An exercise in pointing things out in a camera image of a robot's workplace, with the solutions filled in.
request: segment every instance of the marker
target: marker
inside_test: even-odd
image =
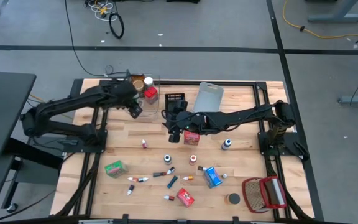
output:
[[[128,177],[129,181],[132,182],[145,182],[147,181],[149,178],[148,177],[142,177],[142,178],[137,178],[137,177]]]
[[[164,162],[166,165],[170,165],[172,163],[172,159],[170,155],[165,155],[164,156]]]
[[[127,191],[127,196],[132,193],[132,191],[134,190],[134,188],[135,188],[135,186],[133,186],[132,184],[131,184],[131,186],[129,186],[129,189],[128,189],[128,191]]]
[[[200,171],[206,171],[207,168],[198,166],[198,170]]]
[[[173,183],[175,183],[175,181],[177,181],[177,179],[178,179],[177,176],[173,176],[171,182],[169,182],[167,187],[170,189],[172,187]]]
[[[169,170],[167,171],[167,175],[173,173],[174,171],[175,171],[175,168],[174,168],[174,167],[171,167],[171,169],[169,169]]]
[[[161,173],[153,173],[153,177],[160,177],[162,175],[166,175],[167,172],[161,172]]]
[[[193,180],[193,176],[184,177],[183,180]]]
[[[144,149],[147,149],[147,144],[146,144],[146,140],[145,140],[145,139],[142,140],[142,147],[143,147]]]
[[[231,146],[231,140],[230,140],[230,139],[227,139],[227,140],[225,140],[225,141],[223,142],[221,148],[222,148],[223,150],[228,150],[230,146]]]
[[[169,196],[169,195],[164,196],[164,198],[165,198],[166,200],[174,200],[174,199],[175,199],[174,196]]]

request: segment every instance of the wooden table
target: wooden table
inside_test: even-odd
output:
[[[81,92],[87,88],[98,85],[98,79],[85,79]],[[268,96],[271,103],[277,100],[287,101],[282,82],[266,82]],[[252,108],[255,106],[254,93],[251,87],[223,86],[224,96],[220,110],[233,112]],[[198,92],[197,85],[162,85],[160,93],[186,93],[189,102],[188,109],[193,107]],[[108,115],[108,140],[106,151],[102,154],[96,188],[94,192],[92,218],[122,218],[123,214],[129,214],[130,219],[159,219],[159,220],[232,220],[238,216],[240,220],[273,220],[273,213],[250,213],[242,198],[241,183],[249,177],[265,177],[266,169],[264,158],[260,155],[257,133],[258,123],[249,123],[239,126],[230,133],[201,136],[198,146],[183,144],[183,136],[180,143],[168,142],[168,133],[160,111],[164,108],[164,100],[159,101],[159,110],[148,110],[138,119],[132,119],[123,110],[111,109]],[[93,109],[82,108],[77,110],[74,124],[91,122]],[[232,146],[228,151],[221,150],[221,144],[227,138],[232,139]],[[142,149],[142,139],[148,144],[147,149]],[[172,165],[167,166],[163,162],[163,156],[169,154],[172,157]],[[198,157],[195,166],[189,165],[189,156],[195,154]],[[70,199],[78,186],[83,154],[77,153],[69,158],[63,165],[57,185],[57,191],[53,201],[51,214],[58,212]],[[106,175],[104,166],[121,160],[127,164],[129,173],[113,179]],[[299,158],[294,156],[282,157],[283,172],[287,189],[292,194],[303,211],[313,217],[310,194],[306,184],[305,173]],[[173,177],[152,177],[153,172],[164,172],[171,166],[175,166],[175,175],[179,179],[171,189],[167,184]],[[218,174],[227,174],[222,185],[209,189],[197,166],[214,166]],[[192,181],[184,181],[181,178],[187,175],[195,177]],[[149,177],[143,183],[133,183],[128,177]],[[126,192],[130,184],[135,185],[132,195]],[[164,195],[176,195],[179,189],[184,187],[195,198],[190,208],[185,208],[176,198],[175,201],[167,201]],[[230,193],[241,196],[238,205],[226,205],[224,197]],[[86,189],[81,204],[81,212],[85,212],[85,204],[88,195]]]

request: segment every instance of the black basket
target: black basket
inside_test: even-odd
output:
[[[179,100],[186,100],[184,93],[170,93],[165,94],[165,111],[169,112],[173,110],[176,102]]]

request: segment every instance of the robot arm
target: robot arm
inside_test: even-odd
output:
[[[255,108],[236,111],[233,113],[223,112],[198,112],[186,111],[187,103],[178,102],[172,111],[162,111],[167,120],[164,125],[171,134],[170,142],[179,142],[180,133],[184,130],[196,134],[217,134],[221,131],[233,131],[241,124],[254,121],[270,121],[274,128],[270,130],[273,138],[282,138],[285,130],[295,125],[295,117],[289,104],[282,101],[264,104]]]
[[[111,80],[107,85],[98,85],[87,89],[78,96],[40,103],[21,115],[24,134],[29,137],[39,137],[46,133],[78,136],[85,144],[98,142],[98,133],[94,124],[77,126],[51,121],[56,116],[84,107],[91,108],[128,108],[131,116],[137,118],[142,108],[133,99],[137,91],[129,81]]]

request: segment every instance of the concrete floor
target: concrete floor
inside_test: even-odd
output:
[[[265,1],[118,3],[126,26],[122,40],[106,34],[108,24],[95,19],[81,0],[67,2],[76,45],[277,48]],[[350,41],[323,40],[289,27],[281,18],[283,3],[284,0],[273,1],[285,49],[358,50],[354,48],[358,37],[350,37]],[[290,0],[287,19],[307,24],[307,28],[319,34],[358,33],[358,24],[307,23],[308,14],[333,11],[342,3]],[[358,3],[353,11],[358,12]],[[0,45],[69,46],[64,2],[9,0],[0,16]],[[133,73],[153,73],[162,78],[284,81],[278,54],[81,51],[78,56],[93,73],[103,73],[110,64],[115,71],[128,68]],[[291,54],[287,60],[324,218],[358,223],[358,109],[336,103],[339,96],[352,94],[358,85],[358,55]],[[47,100],[67,96],[73,79],[89,77],[69,50],[0,50],[0,71],[36,74],[32,93]],[[27,140],[19,126],[13,137]],[[54,188],[20,184],[14,201],[24,207]],[[52,199],[49,197],[10,220],[46,217]]]

